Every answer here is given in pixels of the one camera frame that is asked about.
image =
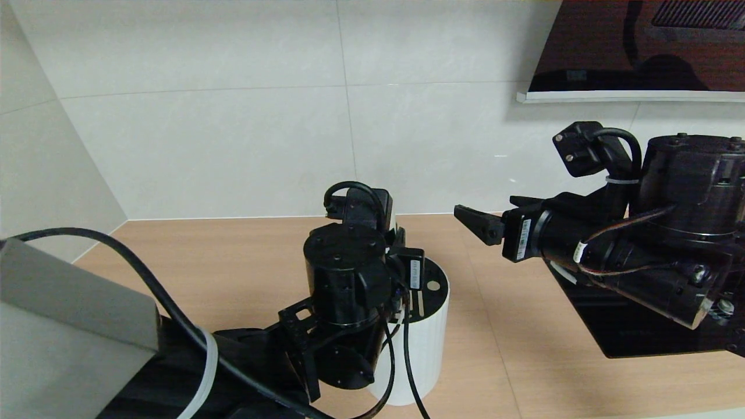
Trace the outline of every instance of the gray metal cover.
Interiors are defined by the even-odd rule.
[[[153,299],[0,242],[0,417],[95,418],[158,350]]]

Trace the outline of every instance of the black cable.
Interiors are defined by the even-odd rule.
[[[89,230],[86,228],[77,227],[59,227],[59,228],[48,228],[45,230],[30,231],[28,233],[19,234],[14,236],[14,239],[18,239],[22,242],[29,242],[30,240],[41,239],[44,237],[51,236],[78,236],[93,239],[97,242],[103,243],[106,246],[112,248],[116,253],[119,253],[127,263],[137,272],[137,274],[148,286],[150,292],[153,293],[158,302],[163,305],[163,309],[171,316],[171,319],[175,321],[188,337],[202,350],[206,351],[207,346],[204,341],[202,332],[186,317],[181,308],[176,305],[176,302],[166,292],[163,286],[160,284],[153,272],[143,263],[143,261],[137,257],[127,246],[121,243],[119,240],[114,239],[107,234],[99,233],[95,230]],[[313,419],[334,419],[332,416],[323,413],[322,411],[314,408],[313,406],[303,404],[292,397],[283,394],[281,391],[272,388],[269,385],[265,385],[259,382],[256,378],[247,375],[240,369],[238,369],[229,360],[218,355],[218,362],[232,375],[238,378],[240,381],[247,384],[249,387],[255,389],[258,393],[266,398],[269,398],[289,409],[293,409],[295,412],[305,415],[307,418]]]
[[[362,192],[367,193],[372,198],[372,202],[373,204],[375,204],[375,208],[377,209],[378,213],[378,231],[385,234],[385,207],[383,207],[383,202],[380,200],[380,197],[378,196],[378,194],[375,193],[375,191],[373,191],[372,188],[362,182],[358,182],[356,180],[345,180],[344,182],[339,182],[335,185],[332,185],[328,190],[326,190],[326,193],[323,194],[323,206],[328,210],[329,206],[331,205],[331,197],[334,192],[347,188],[359,189]]]
[[[411,372],[411,359],[409,359],[409,303],[408,296],[404,297],[404,362],[406,363],[406,375],[409,379],[409,386],[411,387],[411,394],[414,396],[416,407],[419,408],[419,413],[423,419],[430,419],[427,409],[425,409],[424,403],[422,403],[422,399],[419,397],[419,392],[416,390],[414,375]]]
[[[393,341],[393,336],[388,331],[388,320],[385,318],[385,315],[383,313],[383,310],[378,309],[378,315],[380,316],[380,319],[383,321],[383,330],[385,330],[385,337],[386,341]],[[390,353],[390,375],[388,376],[388,386],[385,388],[385,392],[383,393],[383,397],[378,400],[378,402],[370,408],[367,412],[363,413],[359,416],[354,416],[352,419],[370,419],[380,413],[380,411],[385,407],[385,403],[388,401],[388,398],[390,398],[390,393],[393,391],[393,383],[396,381],[396,355],[395,351],[393,350],[393,345],[390,345],[388,347],[388,352]]]
[[[381,346],[381,348],[384,348],[385,345],[393,341],[393,337],[399,332],[399,328],[401,328],[401,325],[397,324],[396,327],[393,328],[393,331],[390,333],[390,338],[386,337],[385,342],[383,342],[383,346]]]
[[[590,135],[590,139],[599,136],[615,136],[624,140],[631,149],[631,170],[635,179],[641,179],[641,147],[634,134],[620,128],[601,128]]]

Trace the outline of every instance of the wall tile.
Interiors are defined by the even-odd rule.
[[[65,99],[129,218],[322,215],[353,179],[343,87]]]
[[[60,98],[344,84],[333,1],[13,4]]]
[[[339,1],[350,84],[529,81],[560,1]]]
[[[56,98],[13,9],[2,0],[0,16],[0,113],[7,113]]]
[[[575,179],[551,137],[575,121],[627,129],[637,104],[519,104],[515,83],[351,86],[359,180],[384,185],[403,213],[455,204],[507,210],[510,195],[589,193],[605,174]]]
[[[745,138],[745,104],[642,103],[631,132],[645,148],[650,138],[676,133]]]
[[[126,221],[59,101],[1,115],[0,132],[0,236],[48,227],[109,233]],[[34,242],[67,261],[92,244],[72,237]]]

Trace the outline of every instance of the wooden countertop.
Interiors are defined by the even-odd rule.
[[[150,266],[196,323],[267,327],[308,296],[302,244],[324,218],[130,221],[115,237]],[[607,359],[540,259],[519,264],[451,215],[398,217],[407,245],[425,249],[451,281],[443,370],[424,399],[445,418],[643,418],[745,406],[745,359],[699,353]],[[148,290],[97,246],[82,268]],[[324,385],[314,404],[338,418],[375,399]],[[416,418],[387,406],[379,418]]]

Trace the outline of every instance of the label sticker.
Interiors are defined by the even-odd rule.
[[[520,242],[517,245],[517,259],[525,258],[525,249],[527,249],[527,237],[530,235],[530,218],[522,222],[520,230]]]
[[[422,266],[422,263],[416,259],[411,260],[411,275],[410,275],[410,287],[411,289],[420,289],[422,288],[422,273],[420,271],[420,268]]]

